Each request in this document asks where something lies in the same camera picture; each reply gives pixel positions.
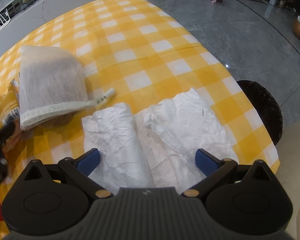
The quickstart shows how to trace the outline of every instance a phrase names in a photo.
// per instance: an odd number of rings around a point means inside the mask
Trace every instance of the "beige fabric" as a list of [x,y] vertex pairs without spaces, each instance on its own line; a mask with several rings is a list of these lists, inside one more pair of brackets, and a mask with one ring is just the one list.
[[283,129],[276,148],[281,162],[276,176],[293,205],[287,232],[294,239],[300,240],[300,121]]

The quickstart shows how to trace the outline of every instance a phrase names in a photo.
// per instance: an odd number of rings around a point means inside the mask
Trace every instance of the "table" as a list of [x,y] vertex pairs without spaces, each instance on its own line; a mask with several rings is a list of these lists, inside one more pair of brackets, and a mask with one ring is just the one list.
[[[0,57],[0,93],[20,67],[22,45],[69,50],[82,63],[89,98],[113,87],[118,102],[135,114],[165,98],[197,89],[226,130],[240,164],[264,159],[276,172],[279,159],[257,111],[228,70],[184,27],[146,0],[97,0],[47,22]],[[84,153],[79,111],[62,127],[36,127],[9,152],[2,201],[27,163],[56,163]],[[0,238],[8,232],[0,222]]]

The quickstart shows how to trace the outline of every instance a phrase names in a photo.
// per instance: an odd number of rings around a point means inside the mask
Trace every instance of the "marble floor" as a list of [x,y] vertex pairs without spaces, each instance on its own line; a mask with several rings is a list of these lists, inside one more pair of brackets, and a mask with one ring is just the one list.
[[258,0],[149,0],[182,24],[236,80],[263,85],[280,105],[283,125],[300,120],[300,40],[294,16]]

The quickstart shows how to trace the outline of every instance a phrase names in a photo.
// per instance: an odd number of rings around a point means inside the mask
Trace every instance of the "folded white cloth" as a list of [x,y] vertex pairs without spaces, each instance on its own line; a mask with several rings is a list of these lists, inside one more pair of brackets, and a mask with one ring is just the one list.
[[82,125],[85,151],[98,148],[102,158],[89,177],[114,194],[119,187],[151,186],[183,192],[205,178],[195,165],[198,148],[238,161],[225,129],[194,89],[134,117],[119,103],[83,118]]

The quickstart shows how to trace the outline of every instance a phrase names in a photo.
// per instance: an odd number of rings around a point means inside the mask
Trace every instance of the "power cord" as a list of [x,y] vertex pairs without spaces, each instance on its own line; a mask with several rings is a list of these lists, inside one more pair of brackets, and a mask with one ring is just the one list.
[[30,2],[30,3],[24,3],[24,4],[26,4],[27,6],[24,7],[21,11],[17,10],[16,8],[15,8],[15,10],[16,10],[17,12],[24,12],[24,11],[28,10],[31,6],[33,6],[35,3],[37,3],[38,1],[39,1],[39,0],[33,0],[33,1]]

